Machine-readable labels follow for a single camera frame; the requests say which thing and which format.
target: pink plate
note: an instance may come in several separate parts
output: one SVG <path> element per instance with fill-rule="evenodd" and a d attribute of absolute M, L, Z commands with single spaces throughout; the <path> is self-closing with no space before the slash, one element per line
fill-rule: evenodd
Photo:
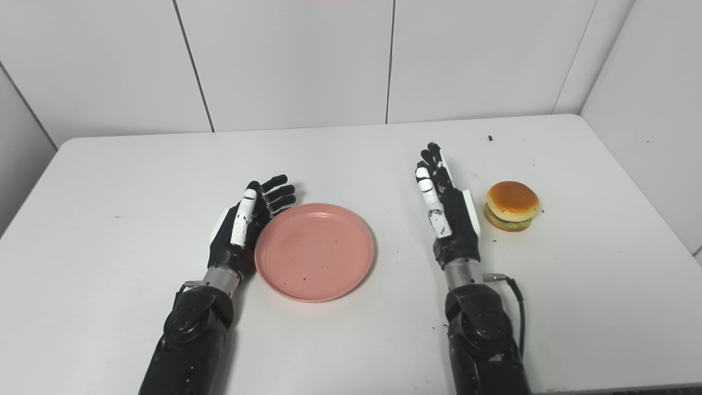
<path fill-rule="evenodd" d="M 373 238 L 349 210 L 324 203 L 276 216 L 256 245 L 256 268 L 275 292 L 302 302 L 349 293 L 371 268 Z"/>

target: white wall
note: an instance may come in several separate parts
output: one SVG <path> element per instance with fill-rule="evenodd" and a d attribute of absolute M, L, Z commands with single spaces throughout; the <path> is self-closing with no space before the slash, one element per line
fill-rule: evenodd
<path fill-rule="evenodd" d="M 398 1 L 388 121 L 577 113 L 629 5 Z"/>
<path fill-rule="evenodd" d="M 578 112 L 631 1 L 178 6 L 213 125 L 237 130 Z M 175 4 L 0 0 L 0 58 L 58 145 L 211 130 Z"/>
<path fill-rule="evenodd" d="M 385 122 L 392 0 L 178 5 L 215 130 Z"/>
<path fill-rule="evenodd" d="M 0 235 L 55 150 L 0 67 Z"/>
<path fill-rule="evenodd" d="M 702 245 L 701 21 L 702 1 L 637 0 L 582 112 L 691 252 Z"/>
<path fill-rule="evenodd" d="M 0 0 L 0 59 L 57 145 L 210 130 L 170 1 Z"/>

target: black forearm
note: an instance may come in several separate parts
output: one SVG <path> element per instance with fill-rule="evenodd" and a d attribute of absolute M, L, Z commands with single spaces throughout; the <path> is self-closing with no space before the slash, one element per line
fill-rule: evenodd
<path fill-rule="evenodd" d="M 482 284 L 446 296 L 457 395 L 528 395 L 529 383 L 500 295 Z"/>
<path fill-rule="evenodd" d="M 208 395 L 232 312 L 229 295 L 209 285 L 179 293 L 139 394 Z"/>

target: cable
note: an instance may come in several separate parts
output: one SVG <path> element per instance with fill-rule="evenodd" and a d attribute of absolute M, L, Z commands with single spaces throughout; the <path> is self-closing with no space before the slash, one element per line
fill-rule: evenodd
<path fill-rule="evenodd" d="M 507 284 L 512 288 L 512 292 L 515 293 L 517 298 L 517 303 L 519 303 L 519 354 L 524 359 L 524 333 L 526 332 L 526 314 L 524 313 L 524 297 L 522 296 L 522 291 L 519 290 L 517 281 L 514 278 L 505 277 Z"/>
<path fill-rule="evenodd" d="M 512 289 L 512 292 L 517 298 L 517 303 L 519 304 L 519 356 L 524 358 L 524 333 L 526 330 L 526 314 L 524 312 L 524 297 L 522 296 L 522 291 L 519 290 L 517 281 L 514 278 L 506 276 L 502 273 L 485 273 L 483 274 L 483 281 L 486 283 L 492 281 L 507 281 L 507 284 Z"/>

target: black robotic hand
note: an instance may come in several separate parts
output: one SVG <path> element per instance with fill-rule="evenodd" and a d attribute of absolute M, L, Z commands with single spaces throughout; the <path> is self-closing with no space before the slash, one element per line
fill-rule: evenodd
<path fill-rule="evenodd" d="M 288 176 L 281 174 L 263 184 L 249 183 L 241 202 L 226 211 L 212 238 L 208 268 L 227 266 L 239 280 L 255 272 L 253 251 L 258 236 L 274 216 L 296 201 L 295 186 L 284 185 L 287 182 Z"/>
<path fill-rule="evenodd" d="M 470 192 L 453 185 L 437 144 L 429 143 L 421 155 L 415 176 L 437 235 L 434 256 L 449 286 L 445 311 L 456 393 L 527 395 L 512 323 L 499 293 L 484 284 L 480 227 Z"/>
<path fill-rule="evenodd" d="M 237 286 L 255 271 L 253 249 L 270 220 L 295 202 L 284 174 L 252 181 L 241 201 L 226 209 L 210 244 L 207 273 L 187 281 L 171 313 L 139 390 L 140 395 L 209 395 L 229 329 Z"/>
<path fill-rule="evenodd" d="M 434 255 L 442 267 L 455 259 L 480 262 L 480 225 L 470 191 L 453 184 L 451 172 L 436 143 L 422 150 L 415 177 L 427 205 L 429 220 L 437 234 Z"/>

